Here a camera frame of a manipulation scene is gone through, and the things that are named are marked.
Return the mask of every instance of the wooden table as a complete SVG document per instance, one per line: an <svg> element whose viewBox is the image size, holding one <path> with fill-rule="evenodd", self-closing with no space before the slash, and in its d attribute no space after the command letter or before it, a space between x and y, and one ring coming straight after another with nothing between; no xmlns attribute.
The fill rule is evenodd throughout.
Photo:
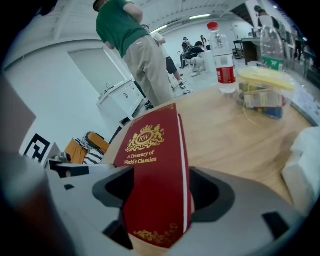
<svg viewBox="0 0 320 256"><path fill-rule="evenodd" d="M219 89L212 88L174 101L182 117L189 165L263 183L292 204L281 172L295 139L311 125L292 106L282 120L246 110L247 116L260 128L245 117L235 97L222 95ZM129 125L116 136L104 164L114 162L128 129ZM150 250L158 255L152 245L134 237L132 240L135 249L136 242L140 245L140 255L150 255Z"/></svg>

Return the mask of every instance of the red bottle label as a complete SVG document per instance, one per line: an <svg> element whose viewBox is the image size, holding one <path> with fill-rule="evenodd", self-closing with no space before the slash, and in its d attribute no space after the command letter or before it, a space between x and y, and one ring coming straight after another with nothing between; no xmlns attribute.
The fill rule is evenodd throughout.
<svg viewBox="0 0 320 256"><path fill-rule="evenodd" d="M221 84L232 84L236 82L234 67L217 68L218 80Z"/></svg>

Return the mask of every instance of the white cabinet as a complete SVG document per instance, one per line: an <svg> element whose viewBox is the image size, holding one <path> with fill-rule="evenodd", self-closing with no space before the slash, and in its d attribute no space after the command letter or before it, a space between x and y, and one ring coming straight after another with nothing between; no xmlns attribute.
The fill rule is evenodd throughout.
<svg viewBox="0 0 320 256"><path fill-rule="evenodd" d="M125 118L133 120L133 114L142 101L147 102L135 83L129 80L107 91L97 105L104 114L120 123Z"/></svg>

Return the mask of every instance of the khaki pants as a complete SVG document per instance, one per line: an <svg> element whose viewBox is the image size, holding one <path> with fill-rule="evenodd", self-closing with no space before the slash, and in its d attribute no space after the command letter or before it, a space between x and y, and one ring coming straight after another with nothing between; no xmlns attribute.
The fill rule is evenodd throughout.
<svg viewBox="0 0 320 256"><path fill-rule="evenodd" d="M131 44L123 60L153 106L174 100L166 58L150 35Z"/></svg>

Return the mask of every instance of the book cover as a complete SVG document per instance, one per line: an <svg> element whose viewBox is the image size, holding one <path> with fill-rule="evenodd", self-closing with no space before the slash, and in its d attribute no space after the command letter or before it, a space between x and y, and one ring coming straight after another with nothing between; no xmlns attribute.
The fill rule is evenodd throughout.
<svg viewBox="0 0 320 256"><path fill-rule="evenodd" d="M190 226L189 165L176 104L134 120L114 164L134 166L123 214L129 234L170 248Z"/></svg>

